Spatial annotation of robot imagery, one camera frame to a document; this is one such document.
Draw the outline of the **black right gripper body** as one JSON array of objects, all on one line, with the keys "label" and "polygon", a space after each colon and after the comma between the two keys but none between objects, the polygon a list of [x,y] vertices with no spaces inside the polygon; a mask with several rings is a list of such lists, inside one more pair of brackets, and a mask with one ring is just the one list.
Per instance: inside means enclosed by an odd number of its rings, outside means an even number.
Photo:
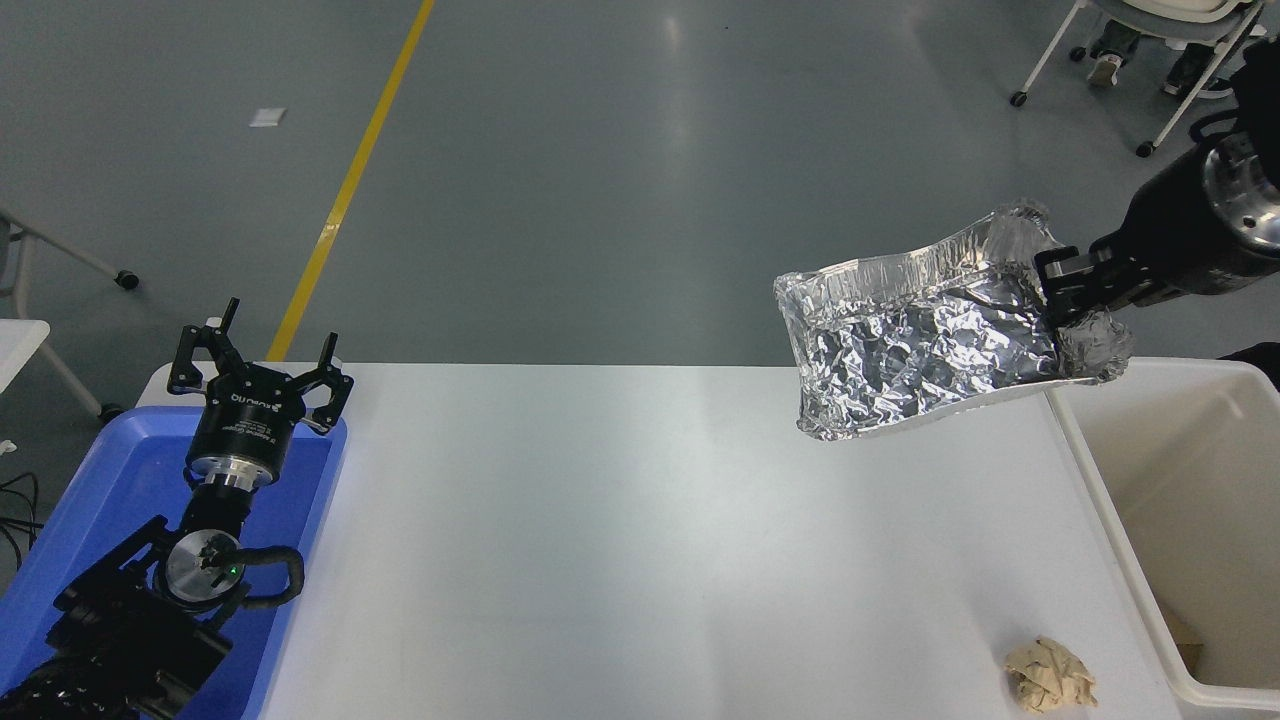
[{"label": "black right gripper body", "polygon": [[1192,149],[1140,187],[1120,231],[1139,278],[1234,292],[1277,273],[1277,186],[1253,149]]}]

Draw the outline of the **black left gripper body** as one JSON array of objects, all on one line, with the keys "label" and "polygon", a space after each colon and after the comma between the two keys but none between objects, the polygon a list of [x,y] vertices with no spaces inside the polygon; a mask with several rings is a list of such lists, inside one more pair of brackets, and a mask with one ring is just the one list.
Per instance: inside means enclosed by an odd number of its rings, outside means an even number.
[{"label": "black left gripper body", "polygon": [[306,414],[303,396],[315,387],[257,363],[246,365],[243,375],[215,377],[186,456],[187,471],[206,477],[218,462],[233,460],[255,466],[259,479],[279,478]]}]

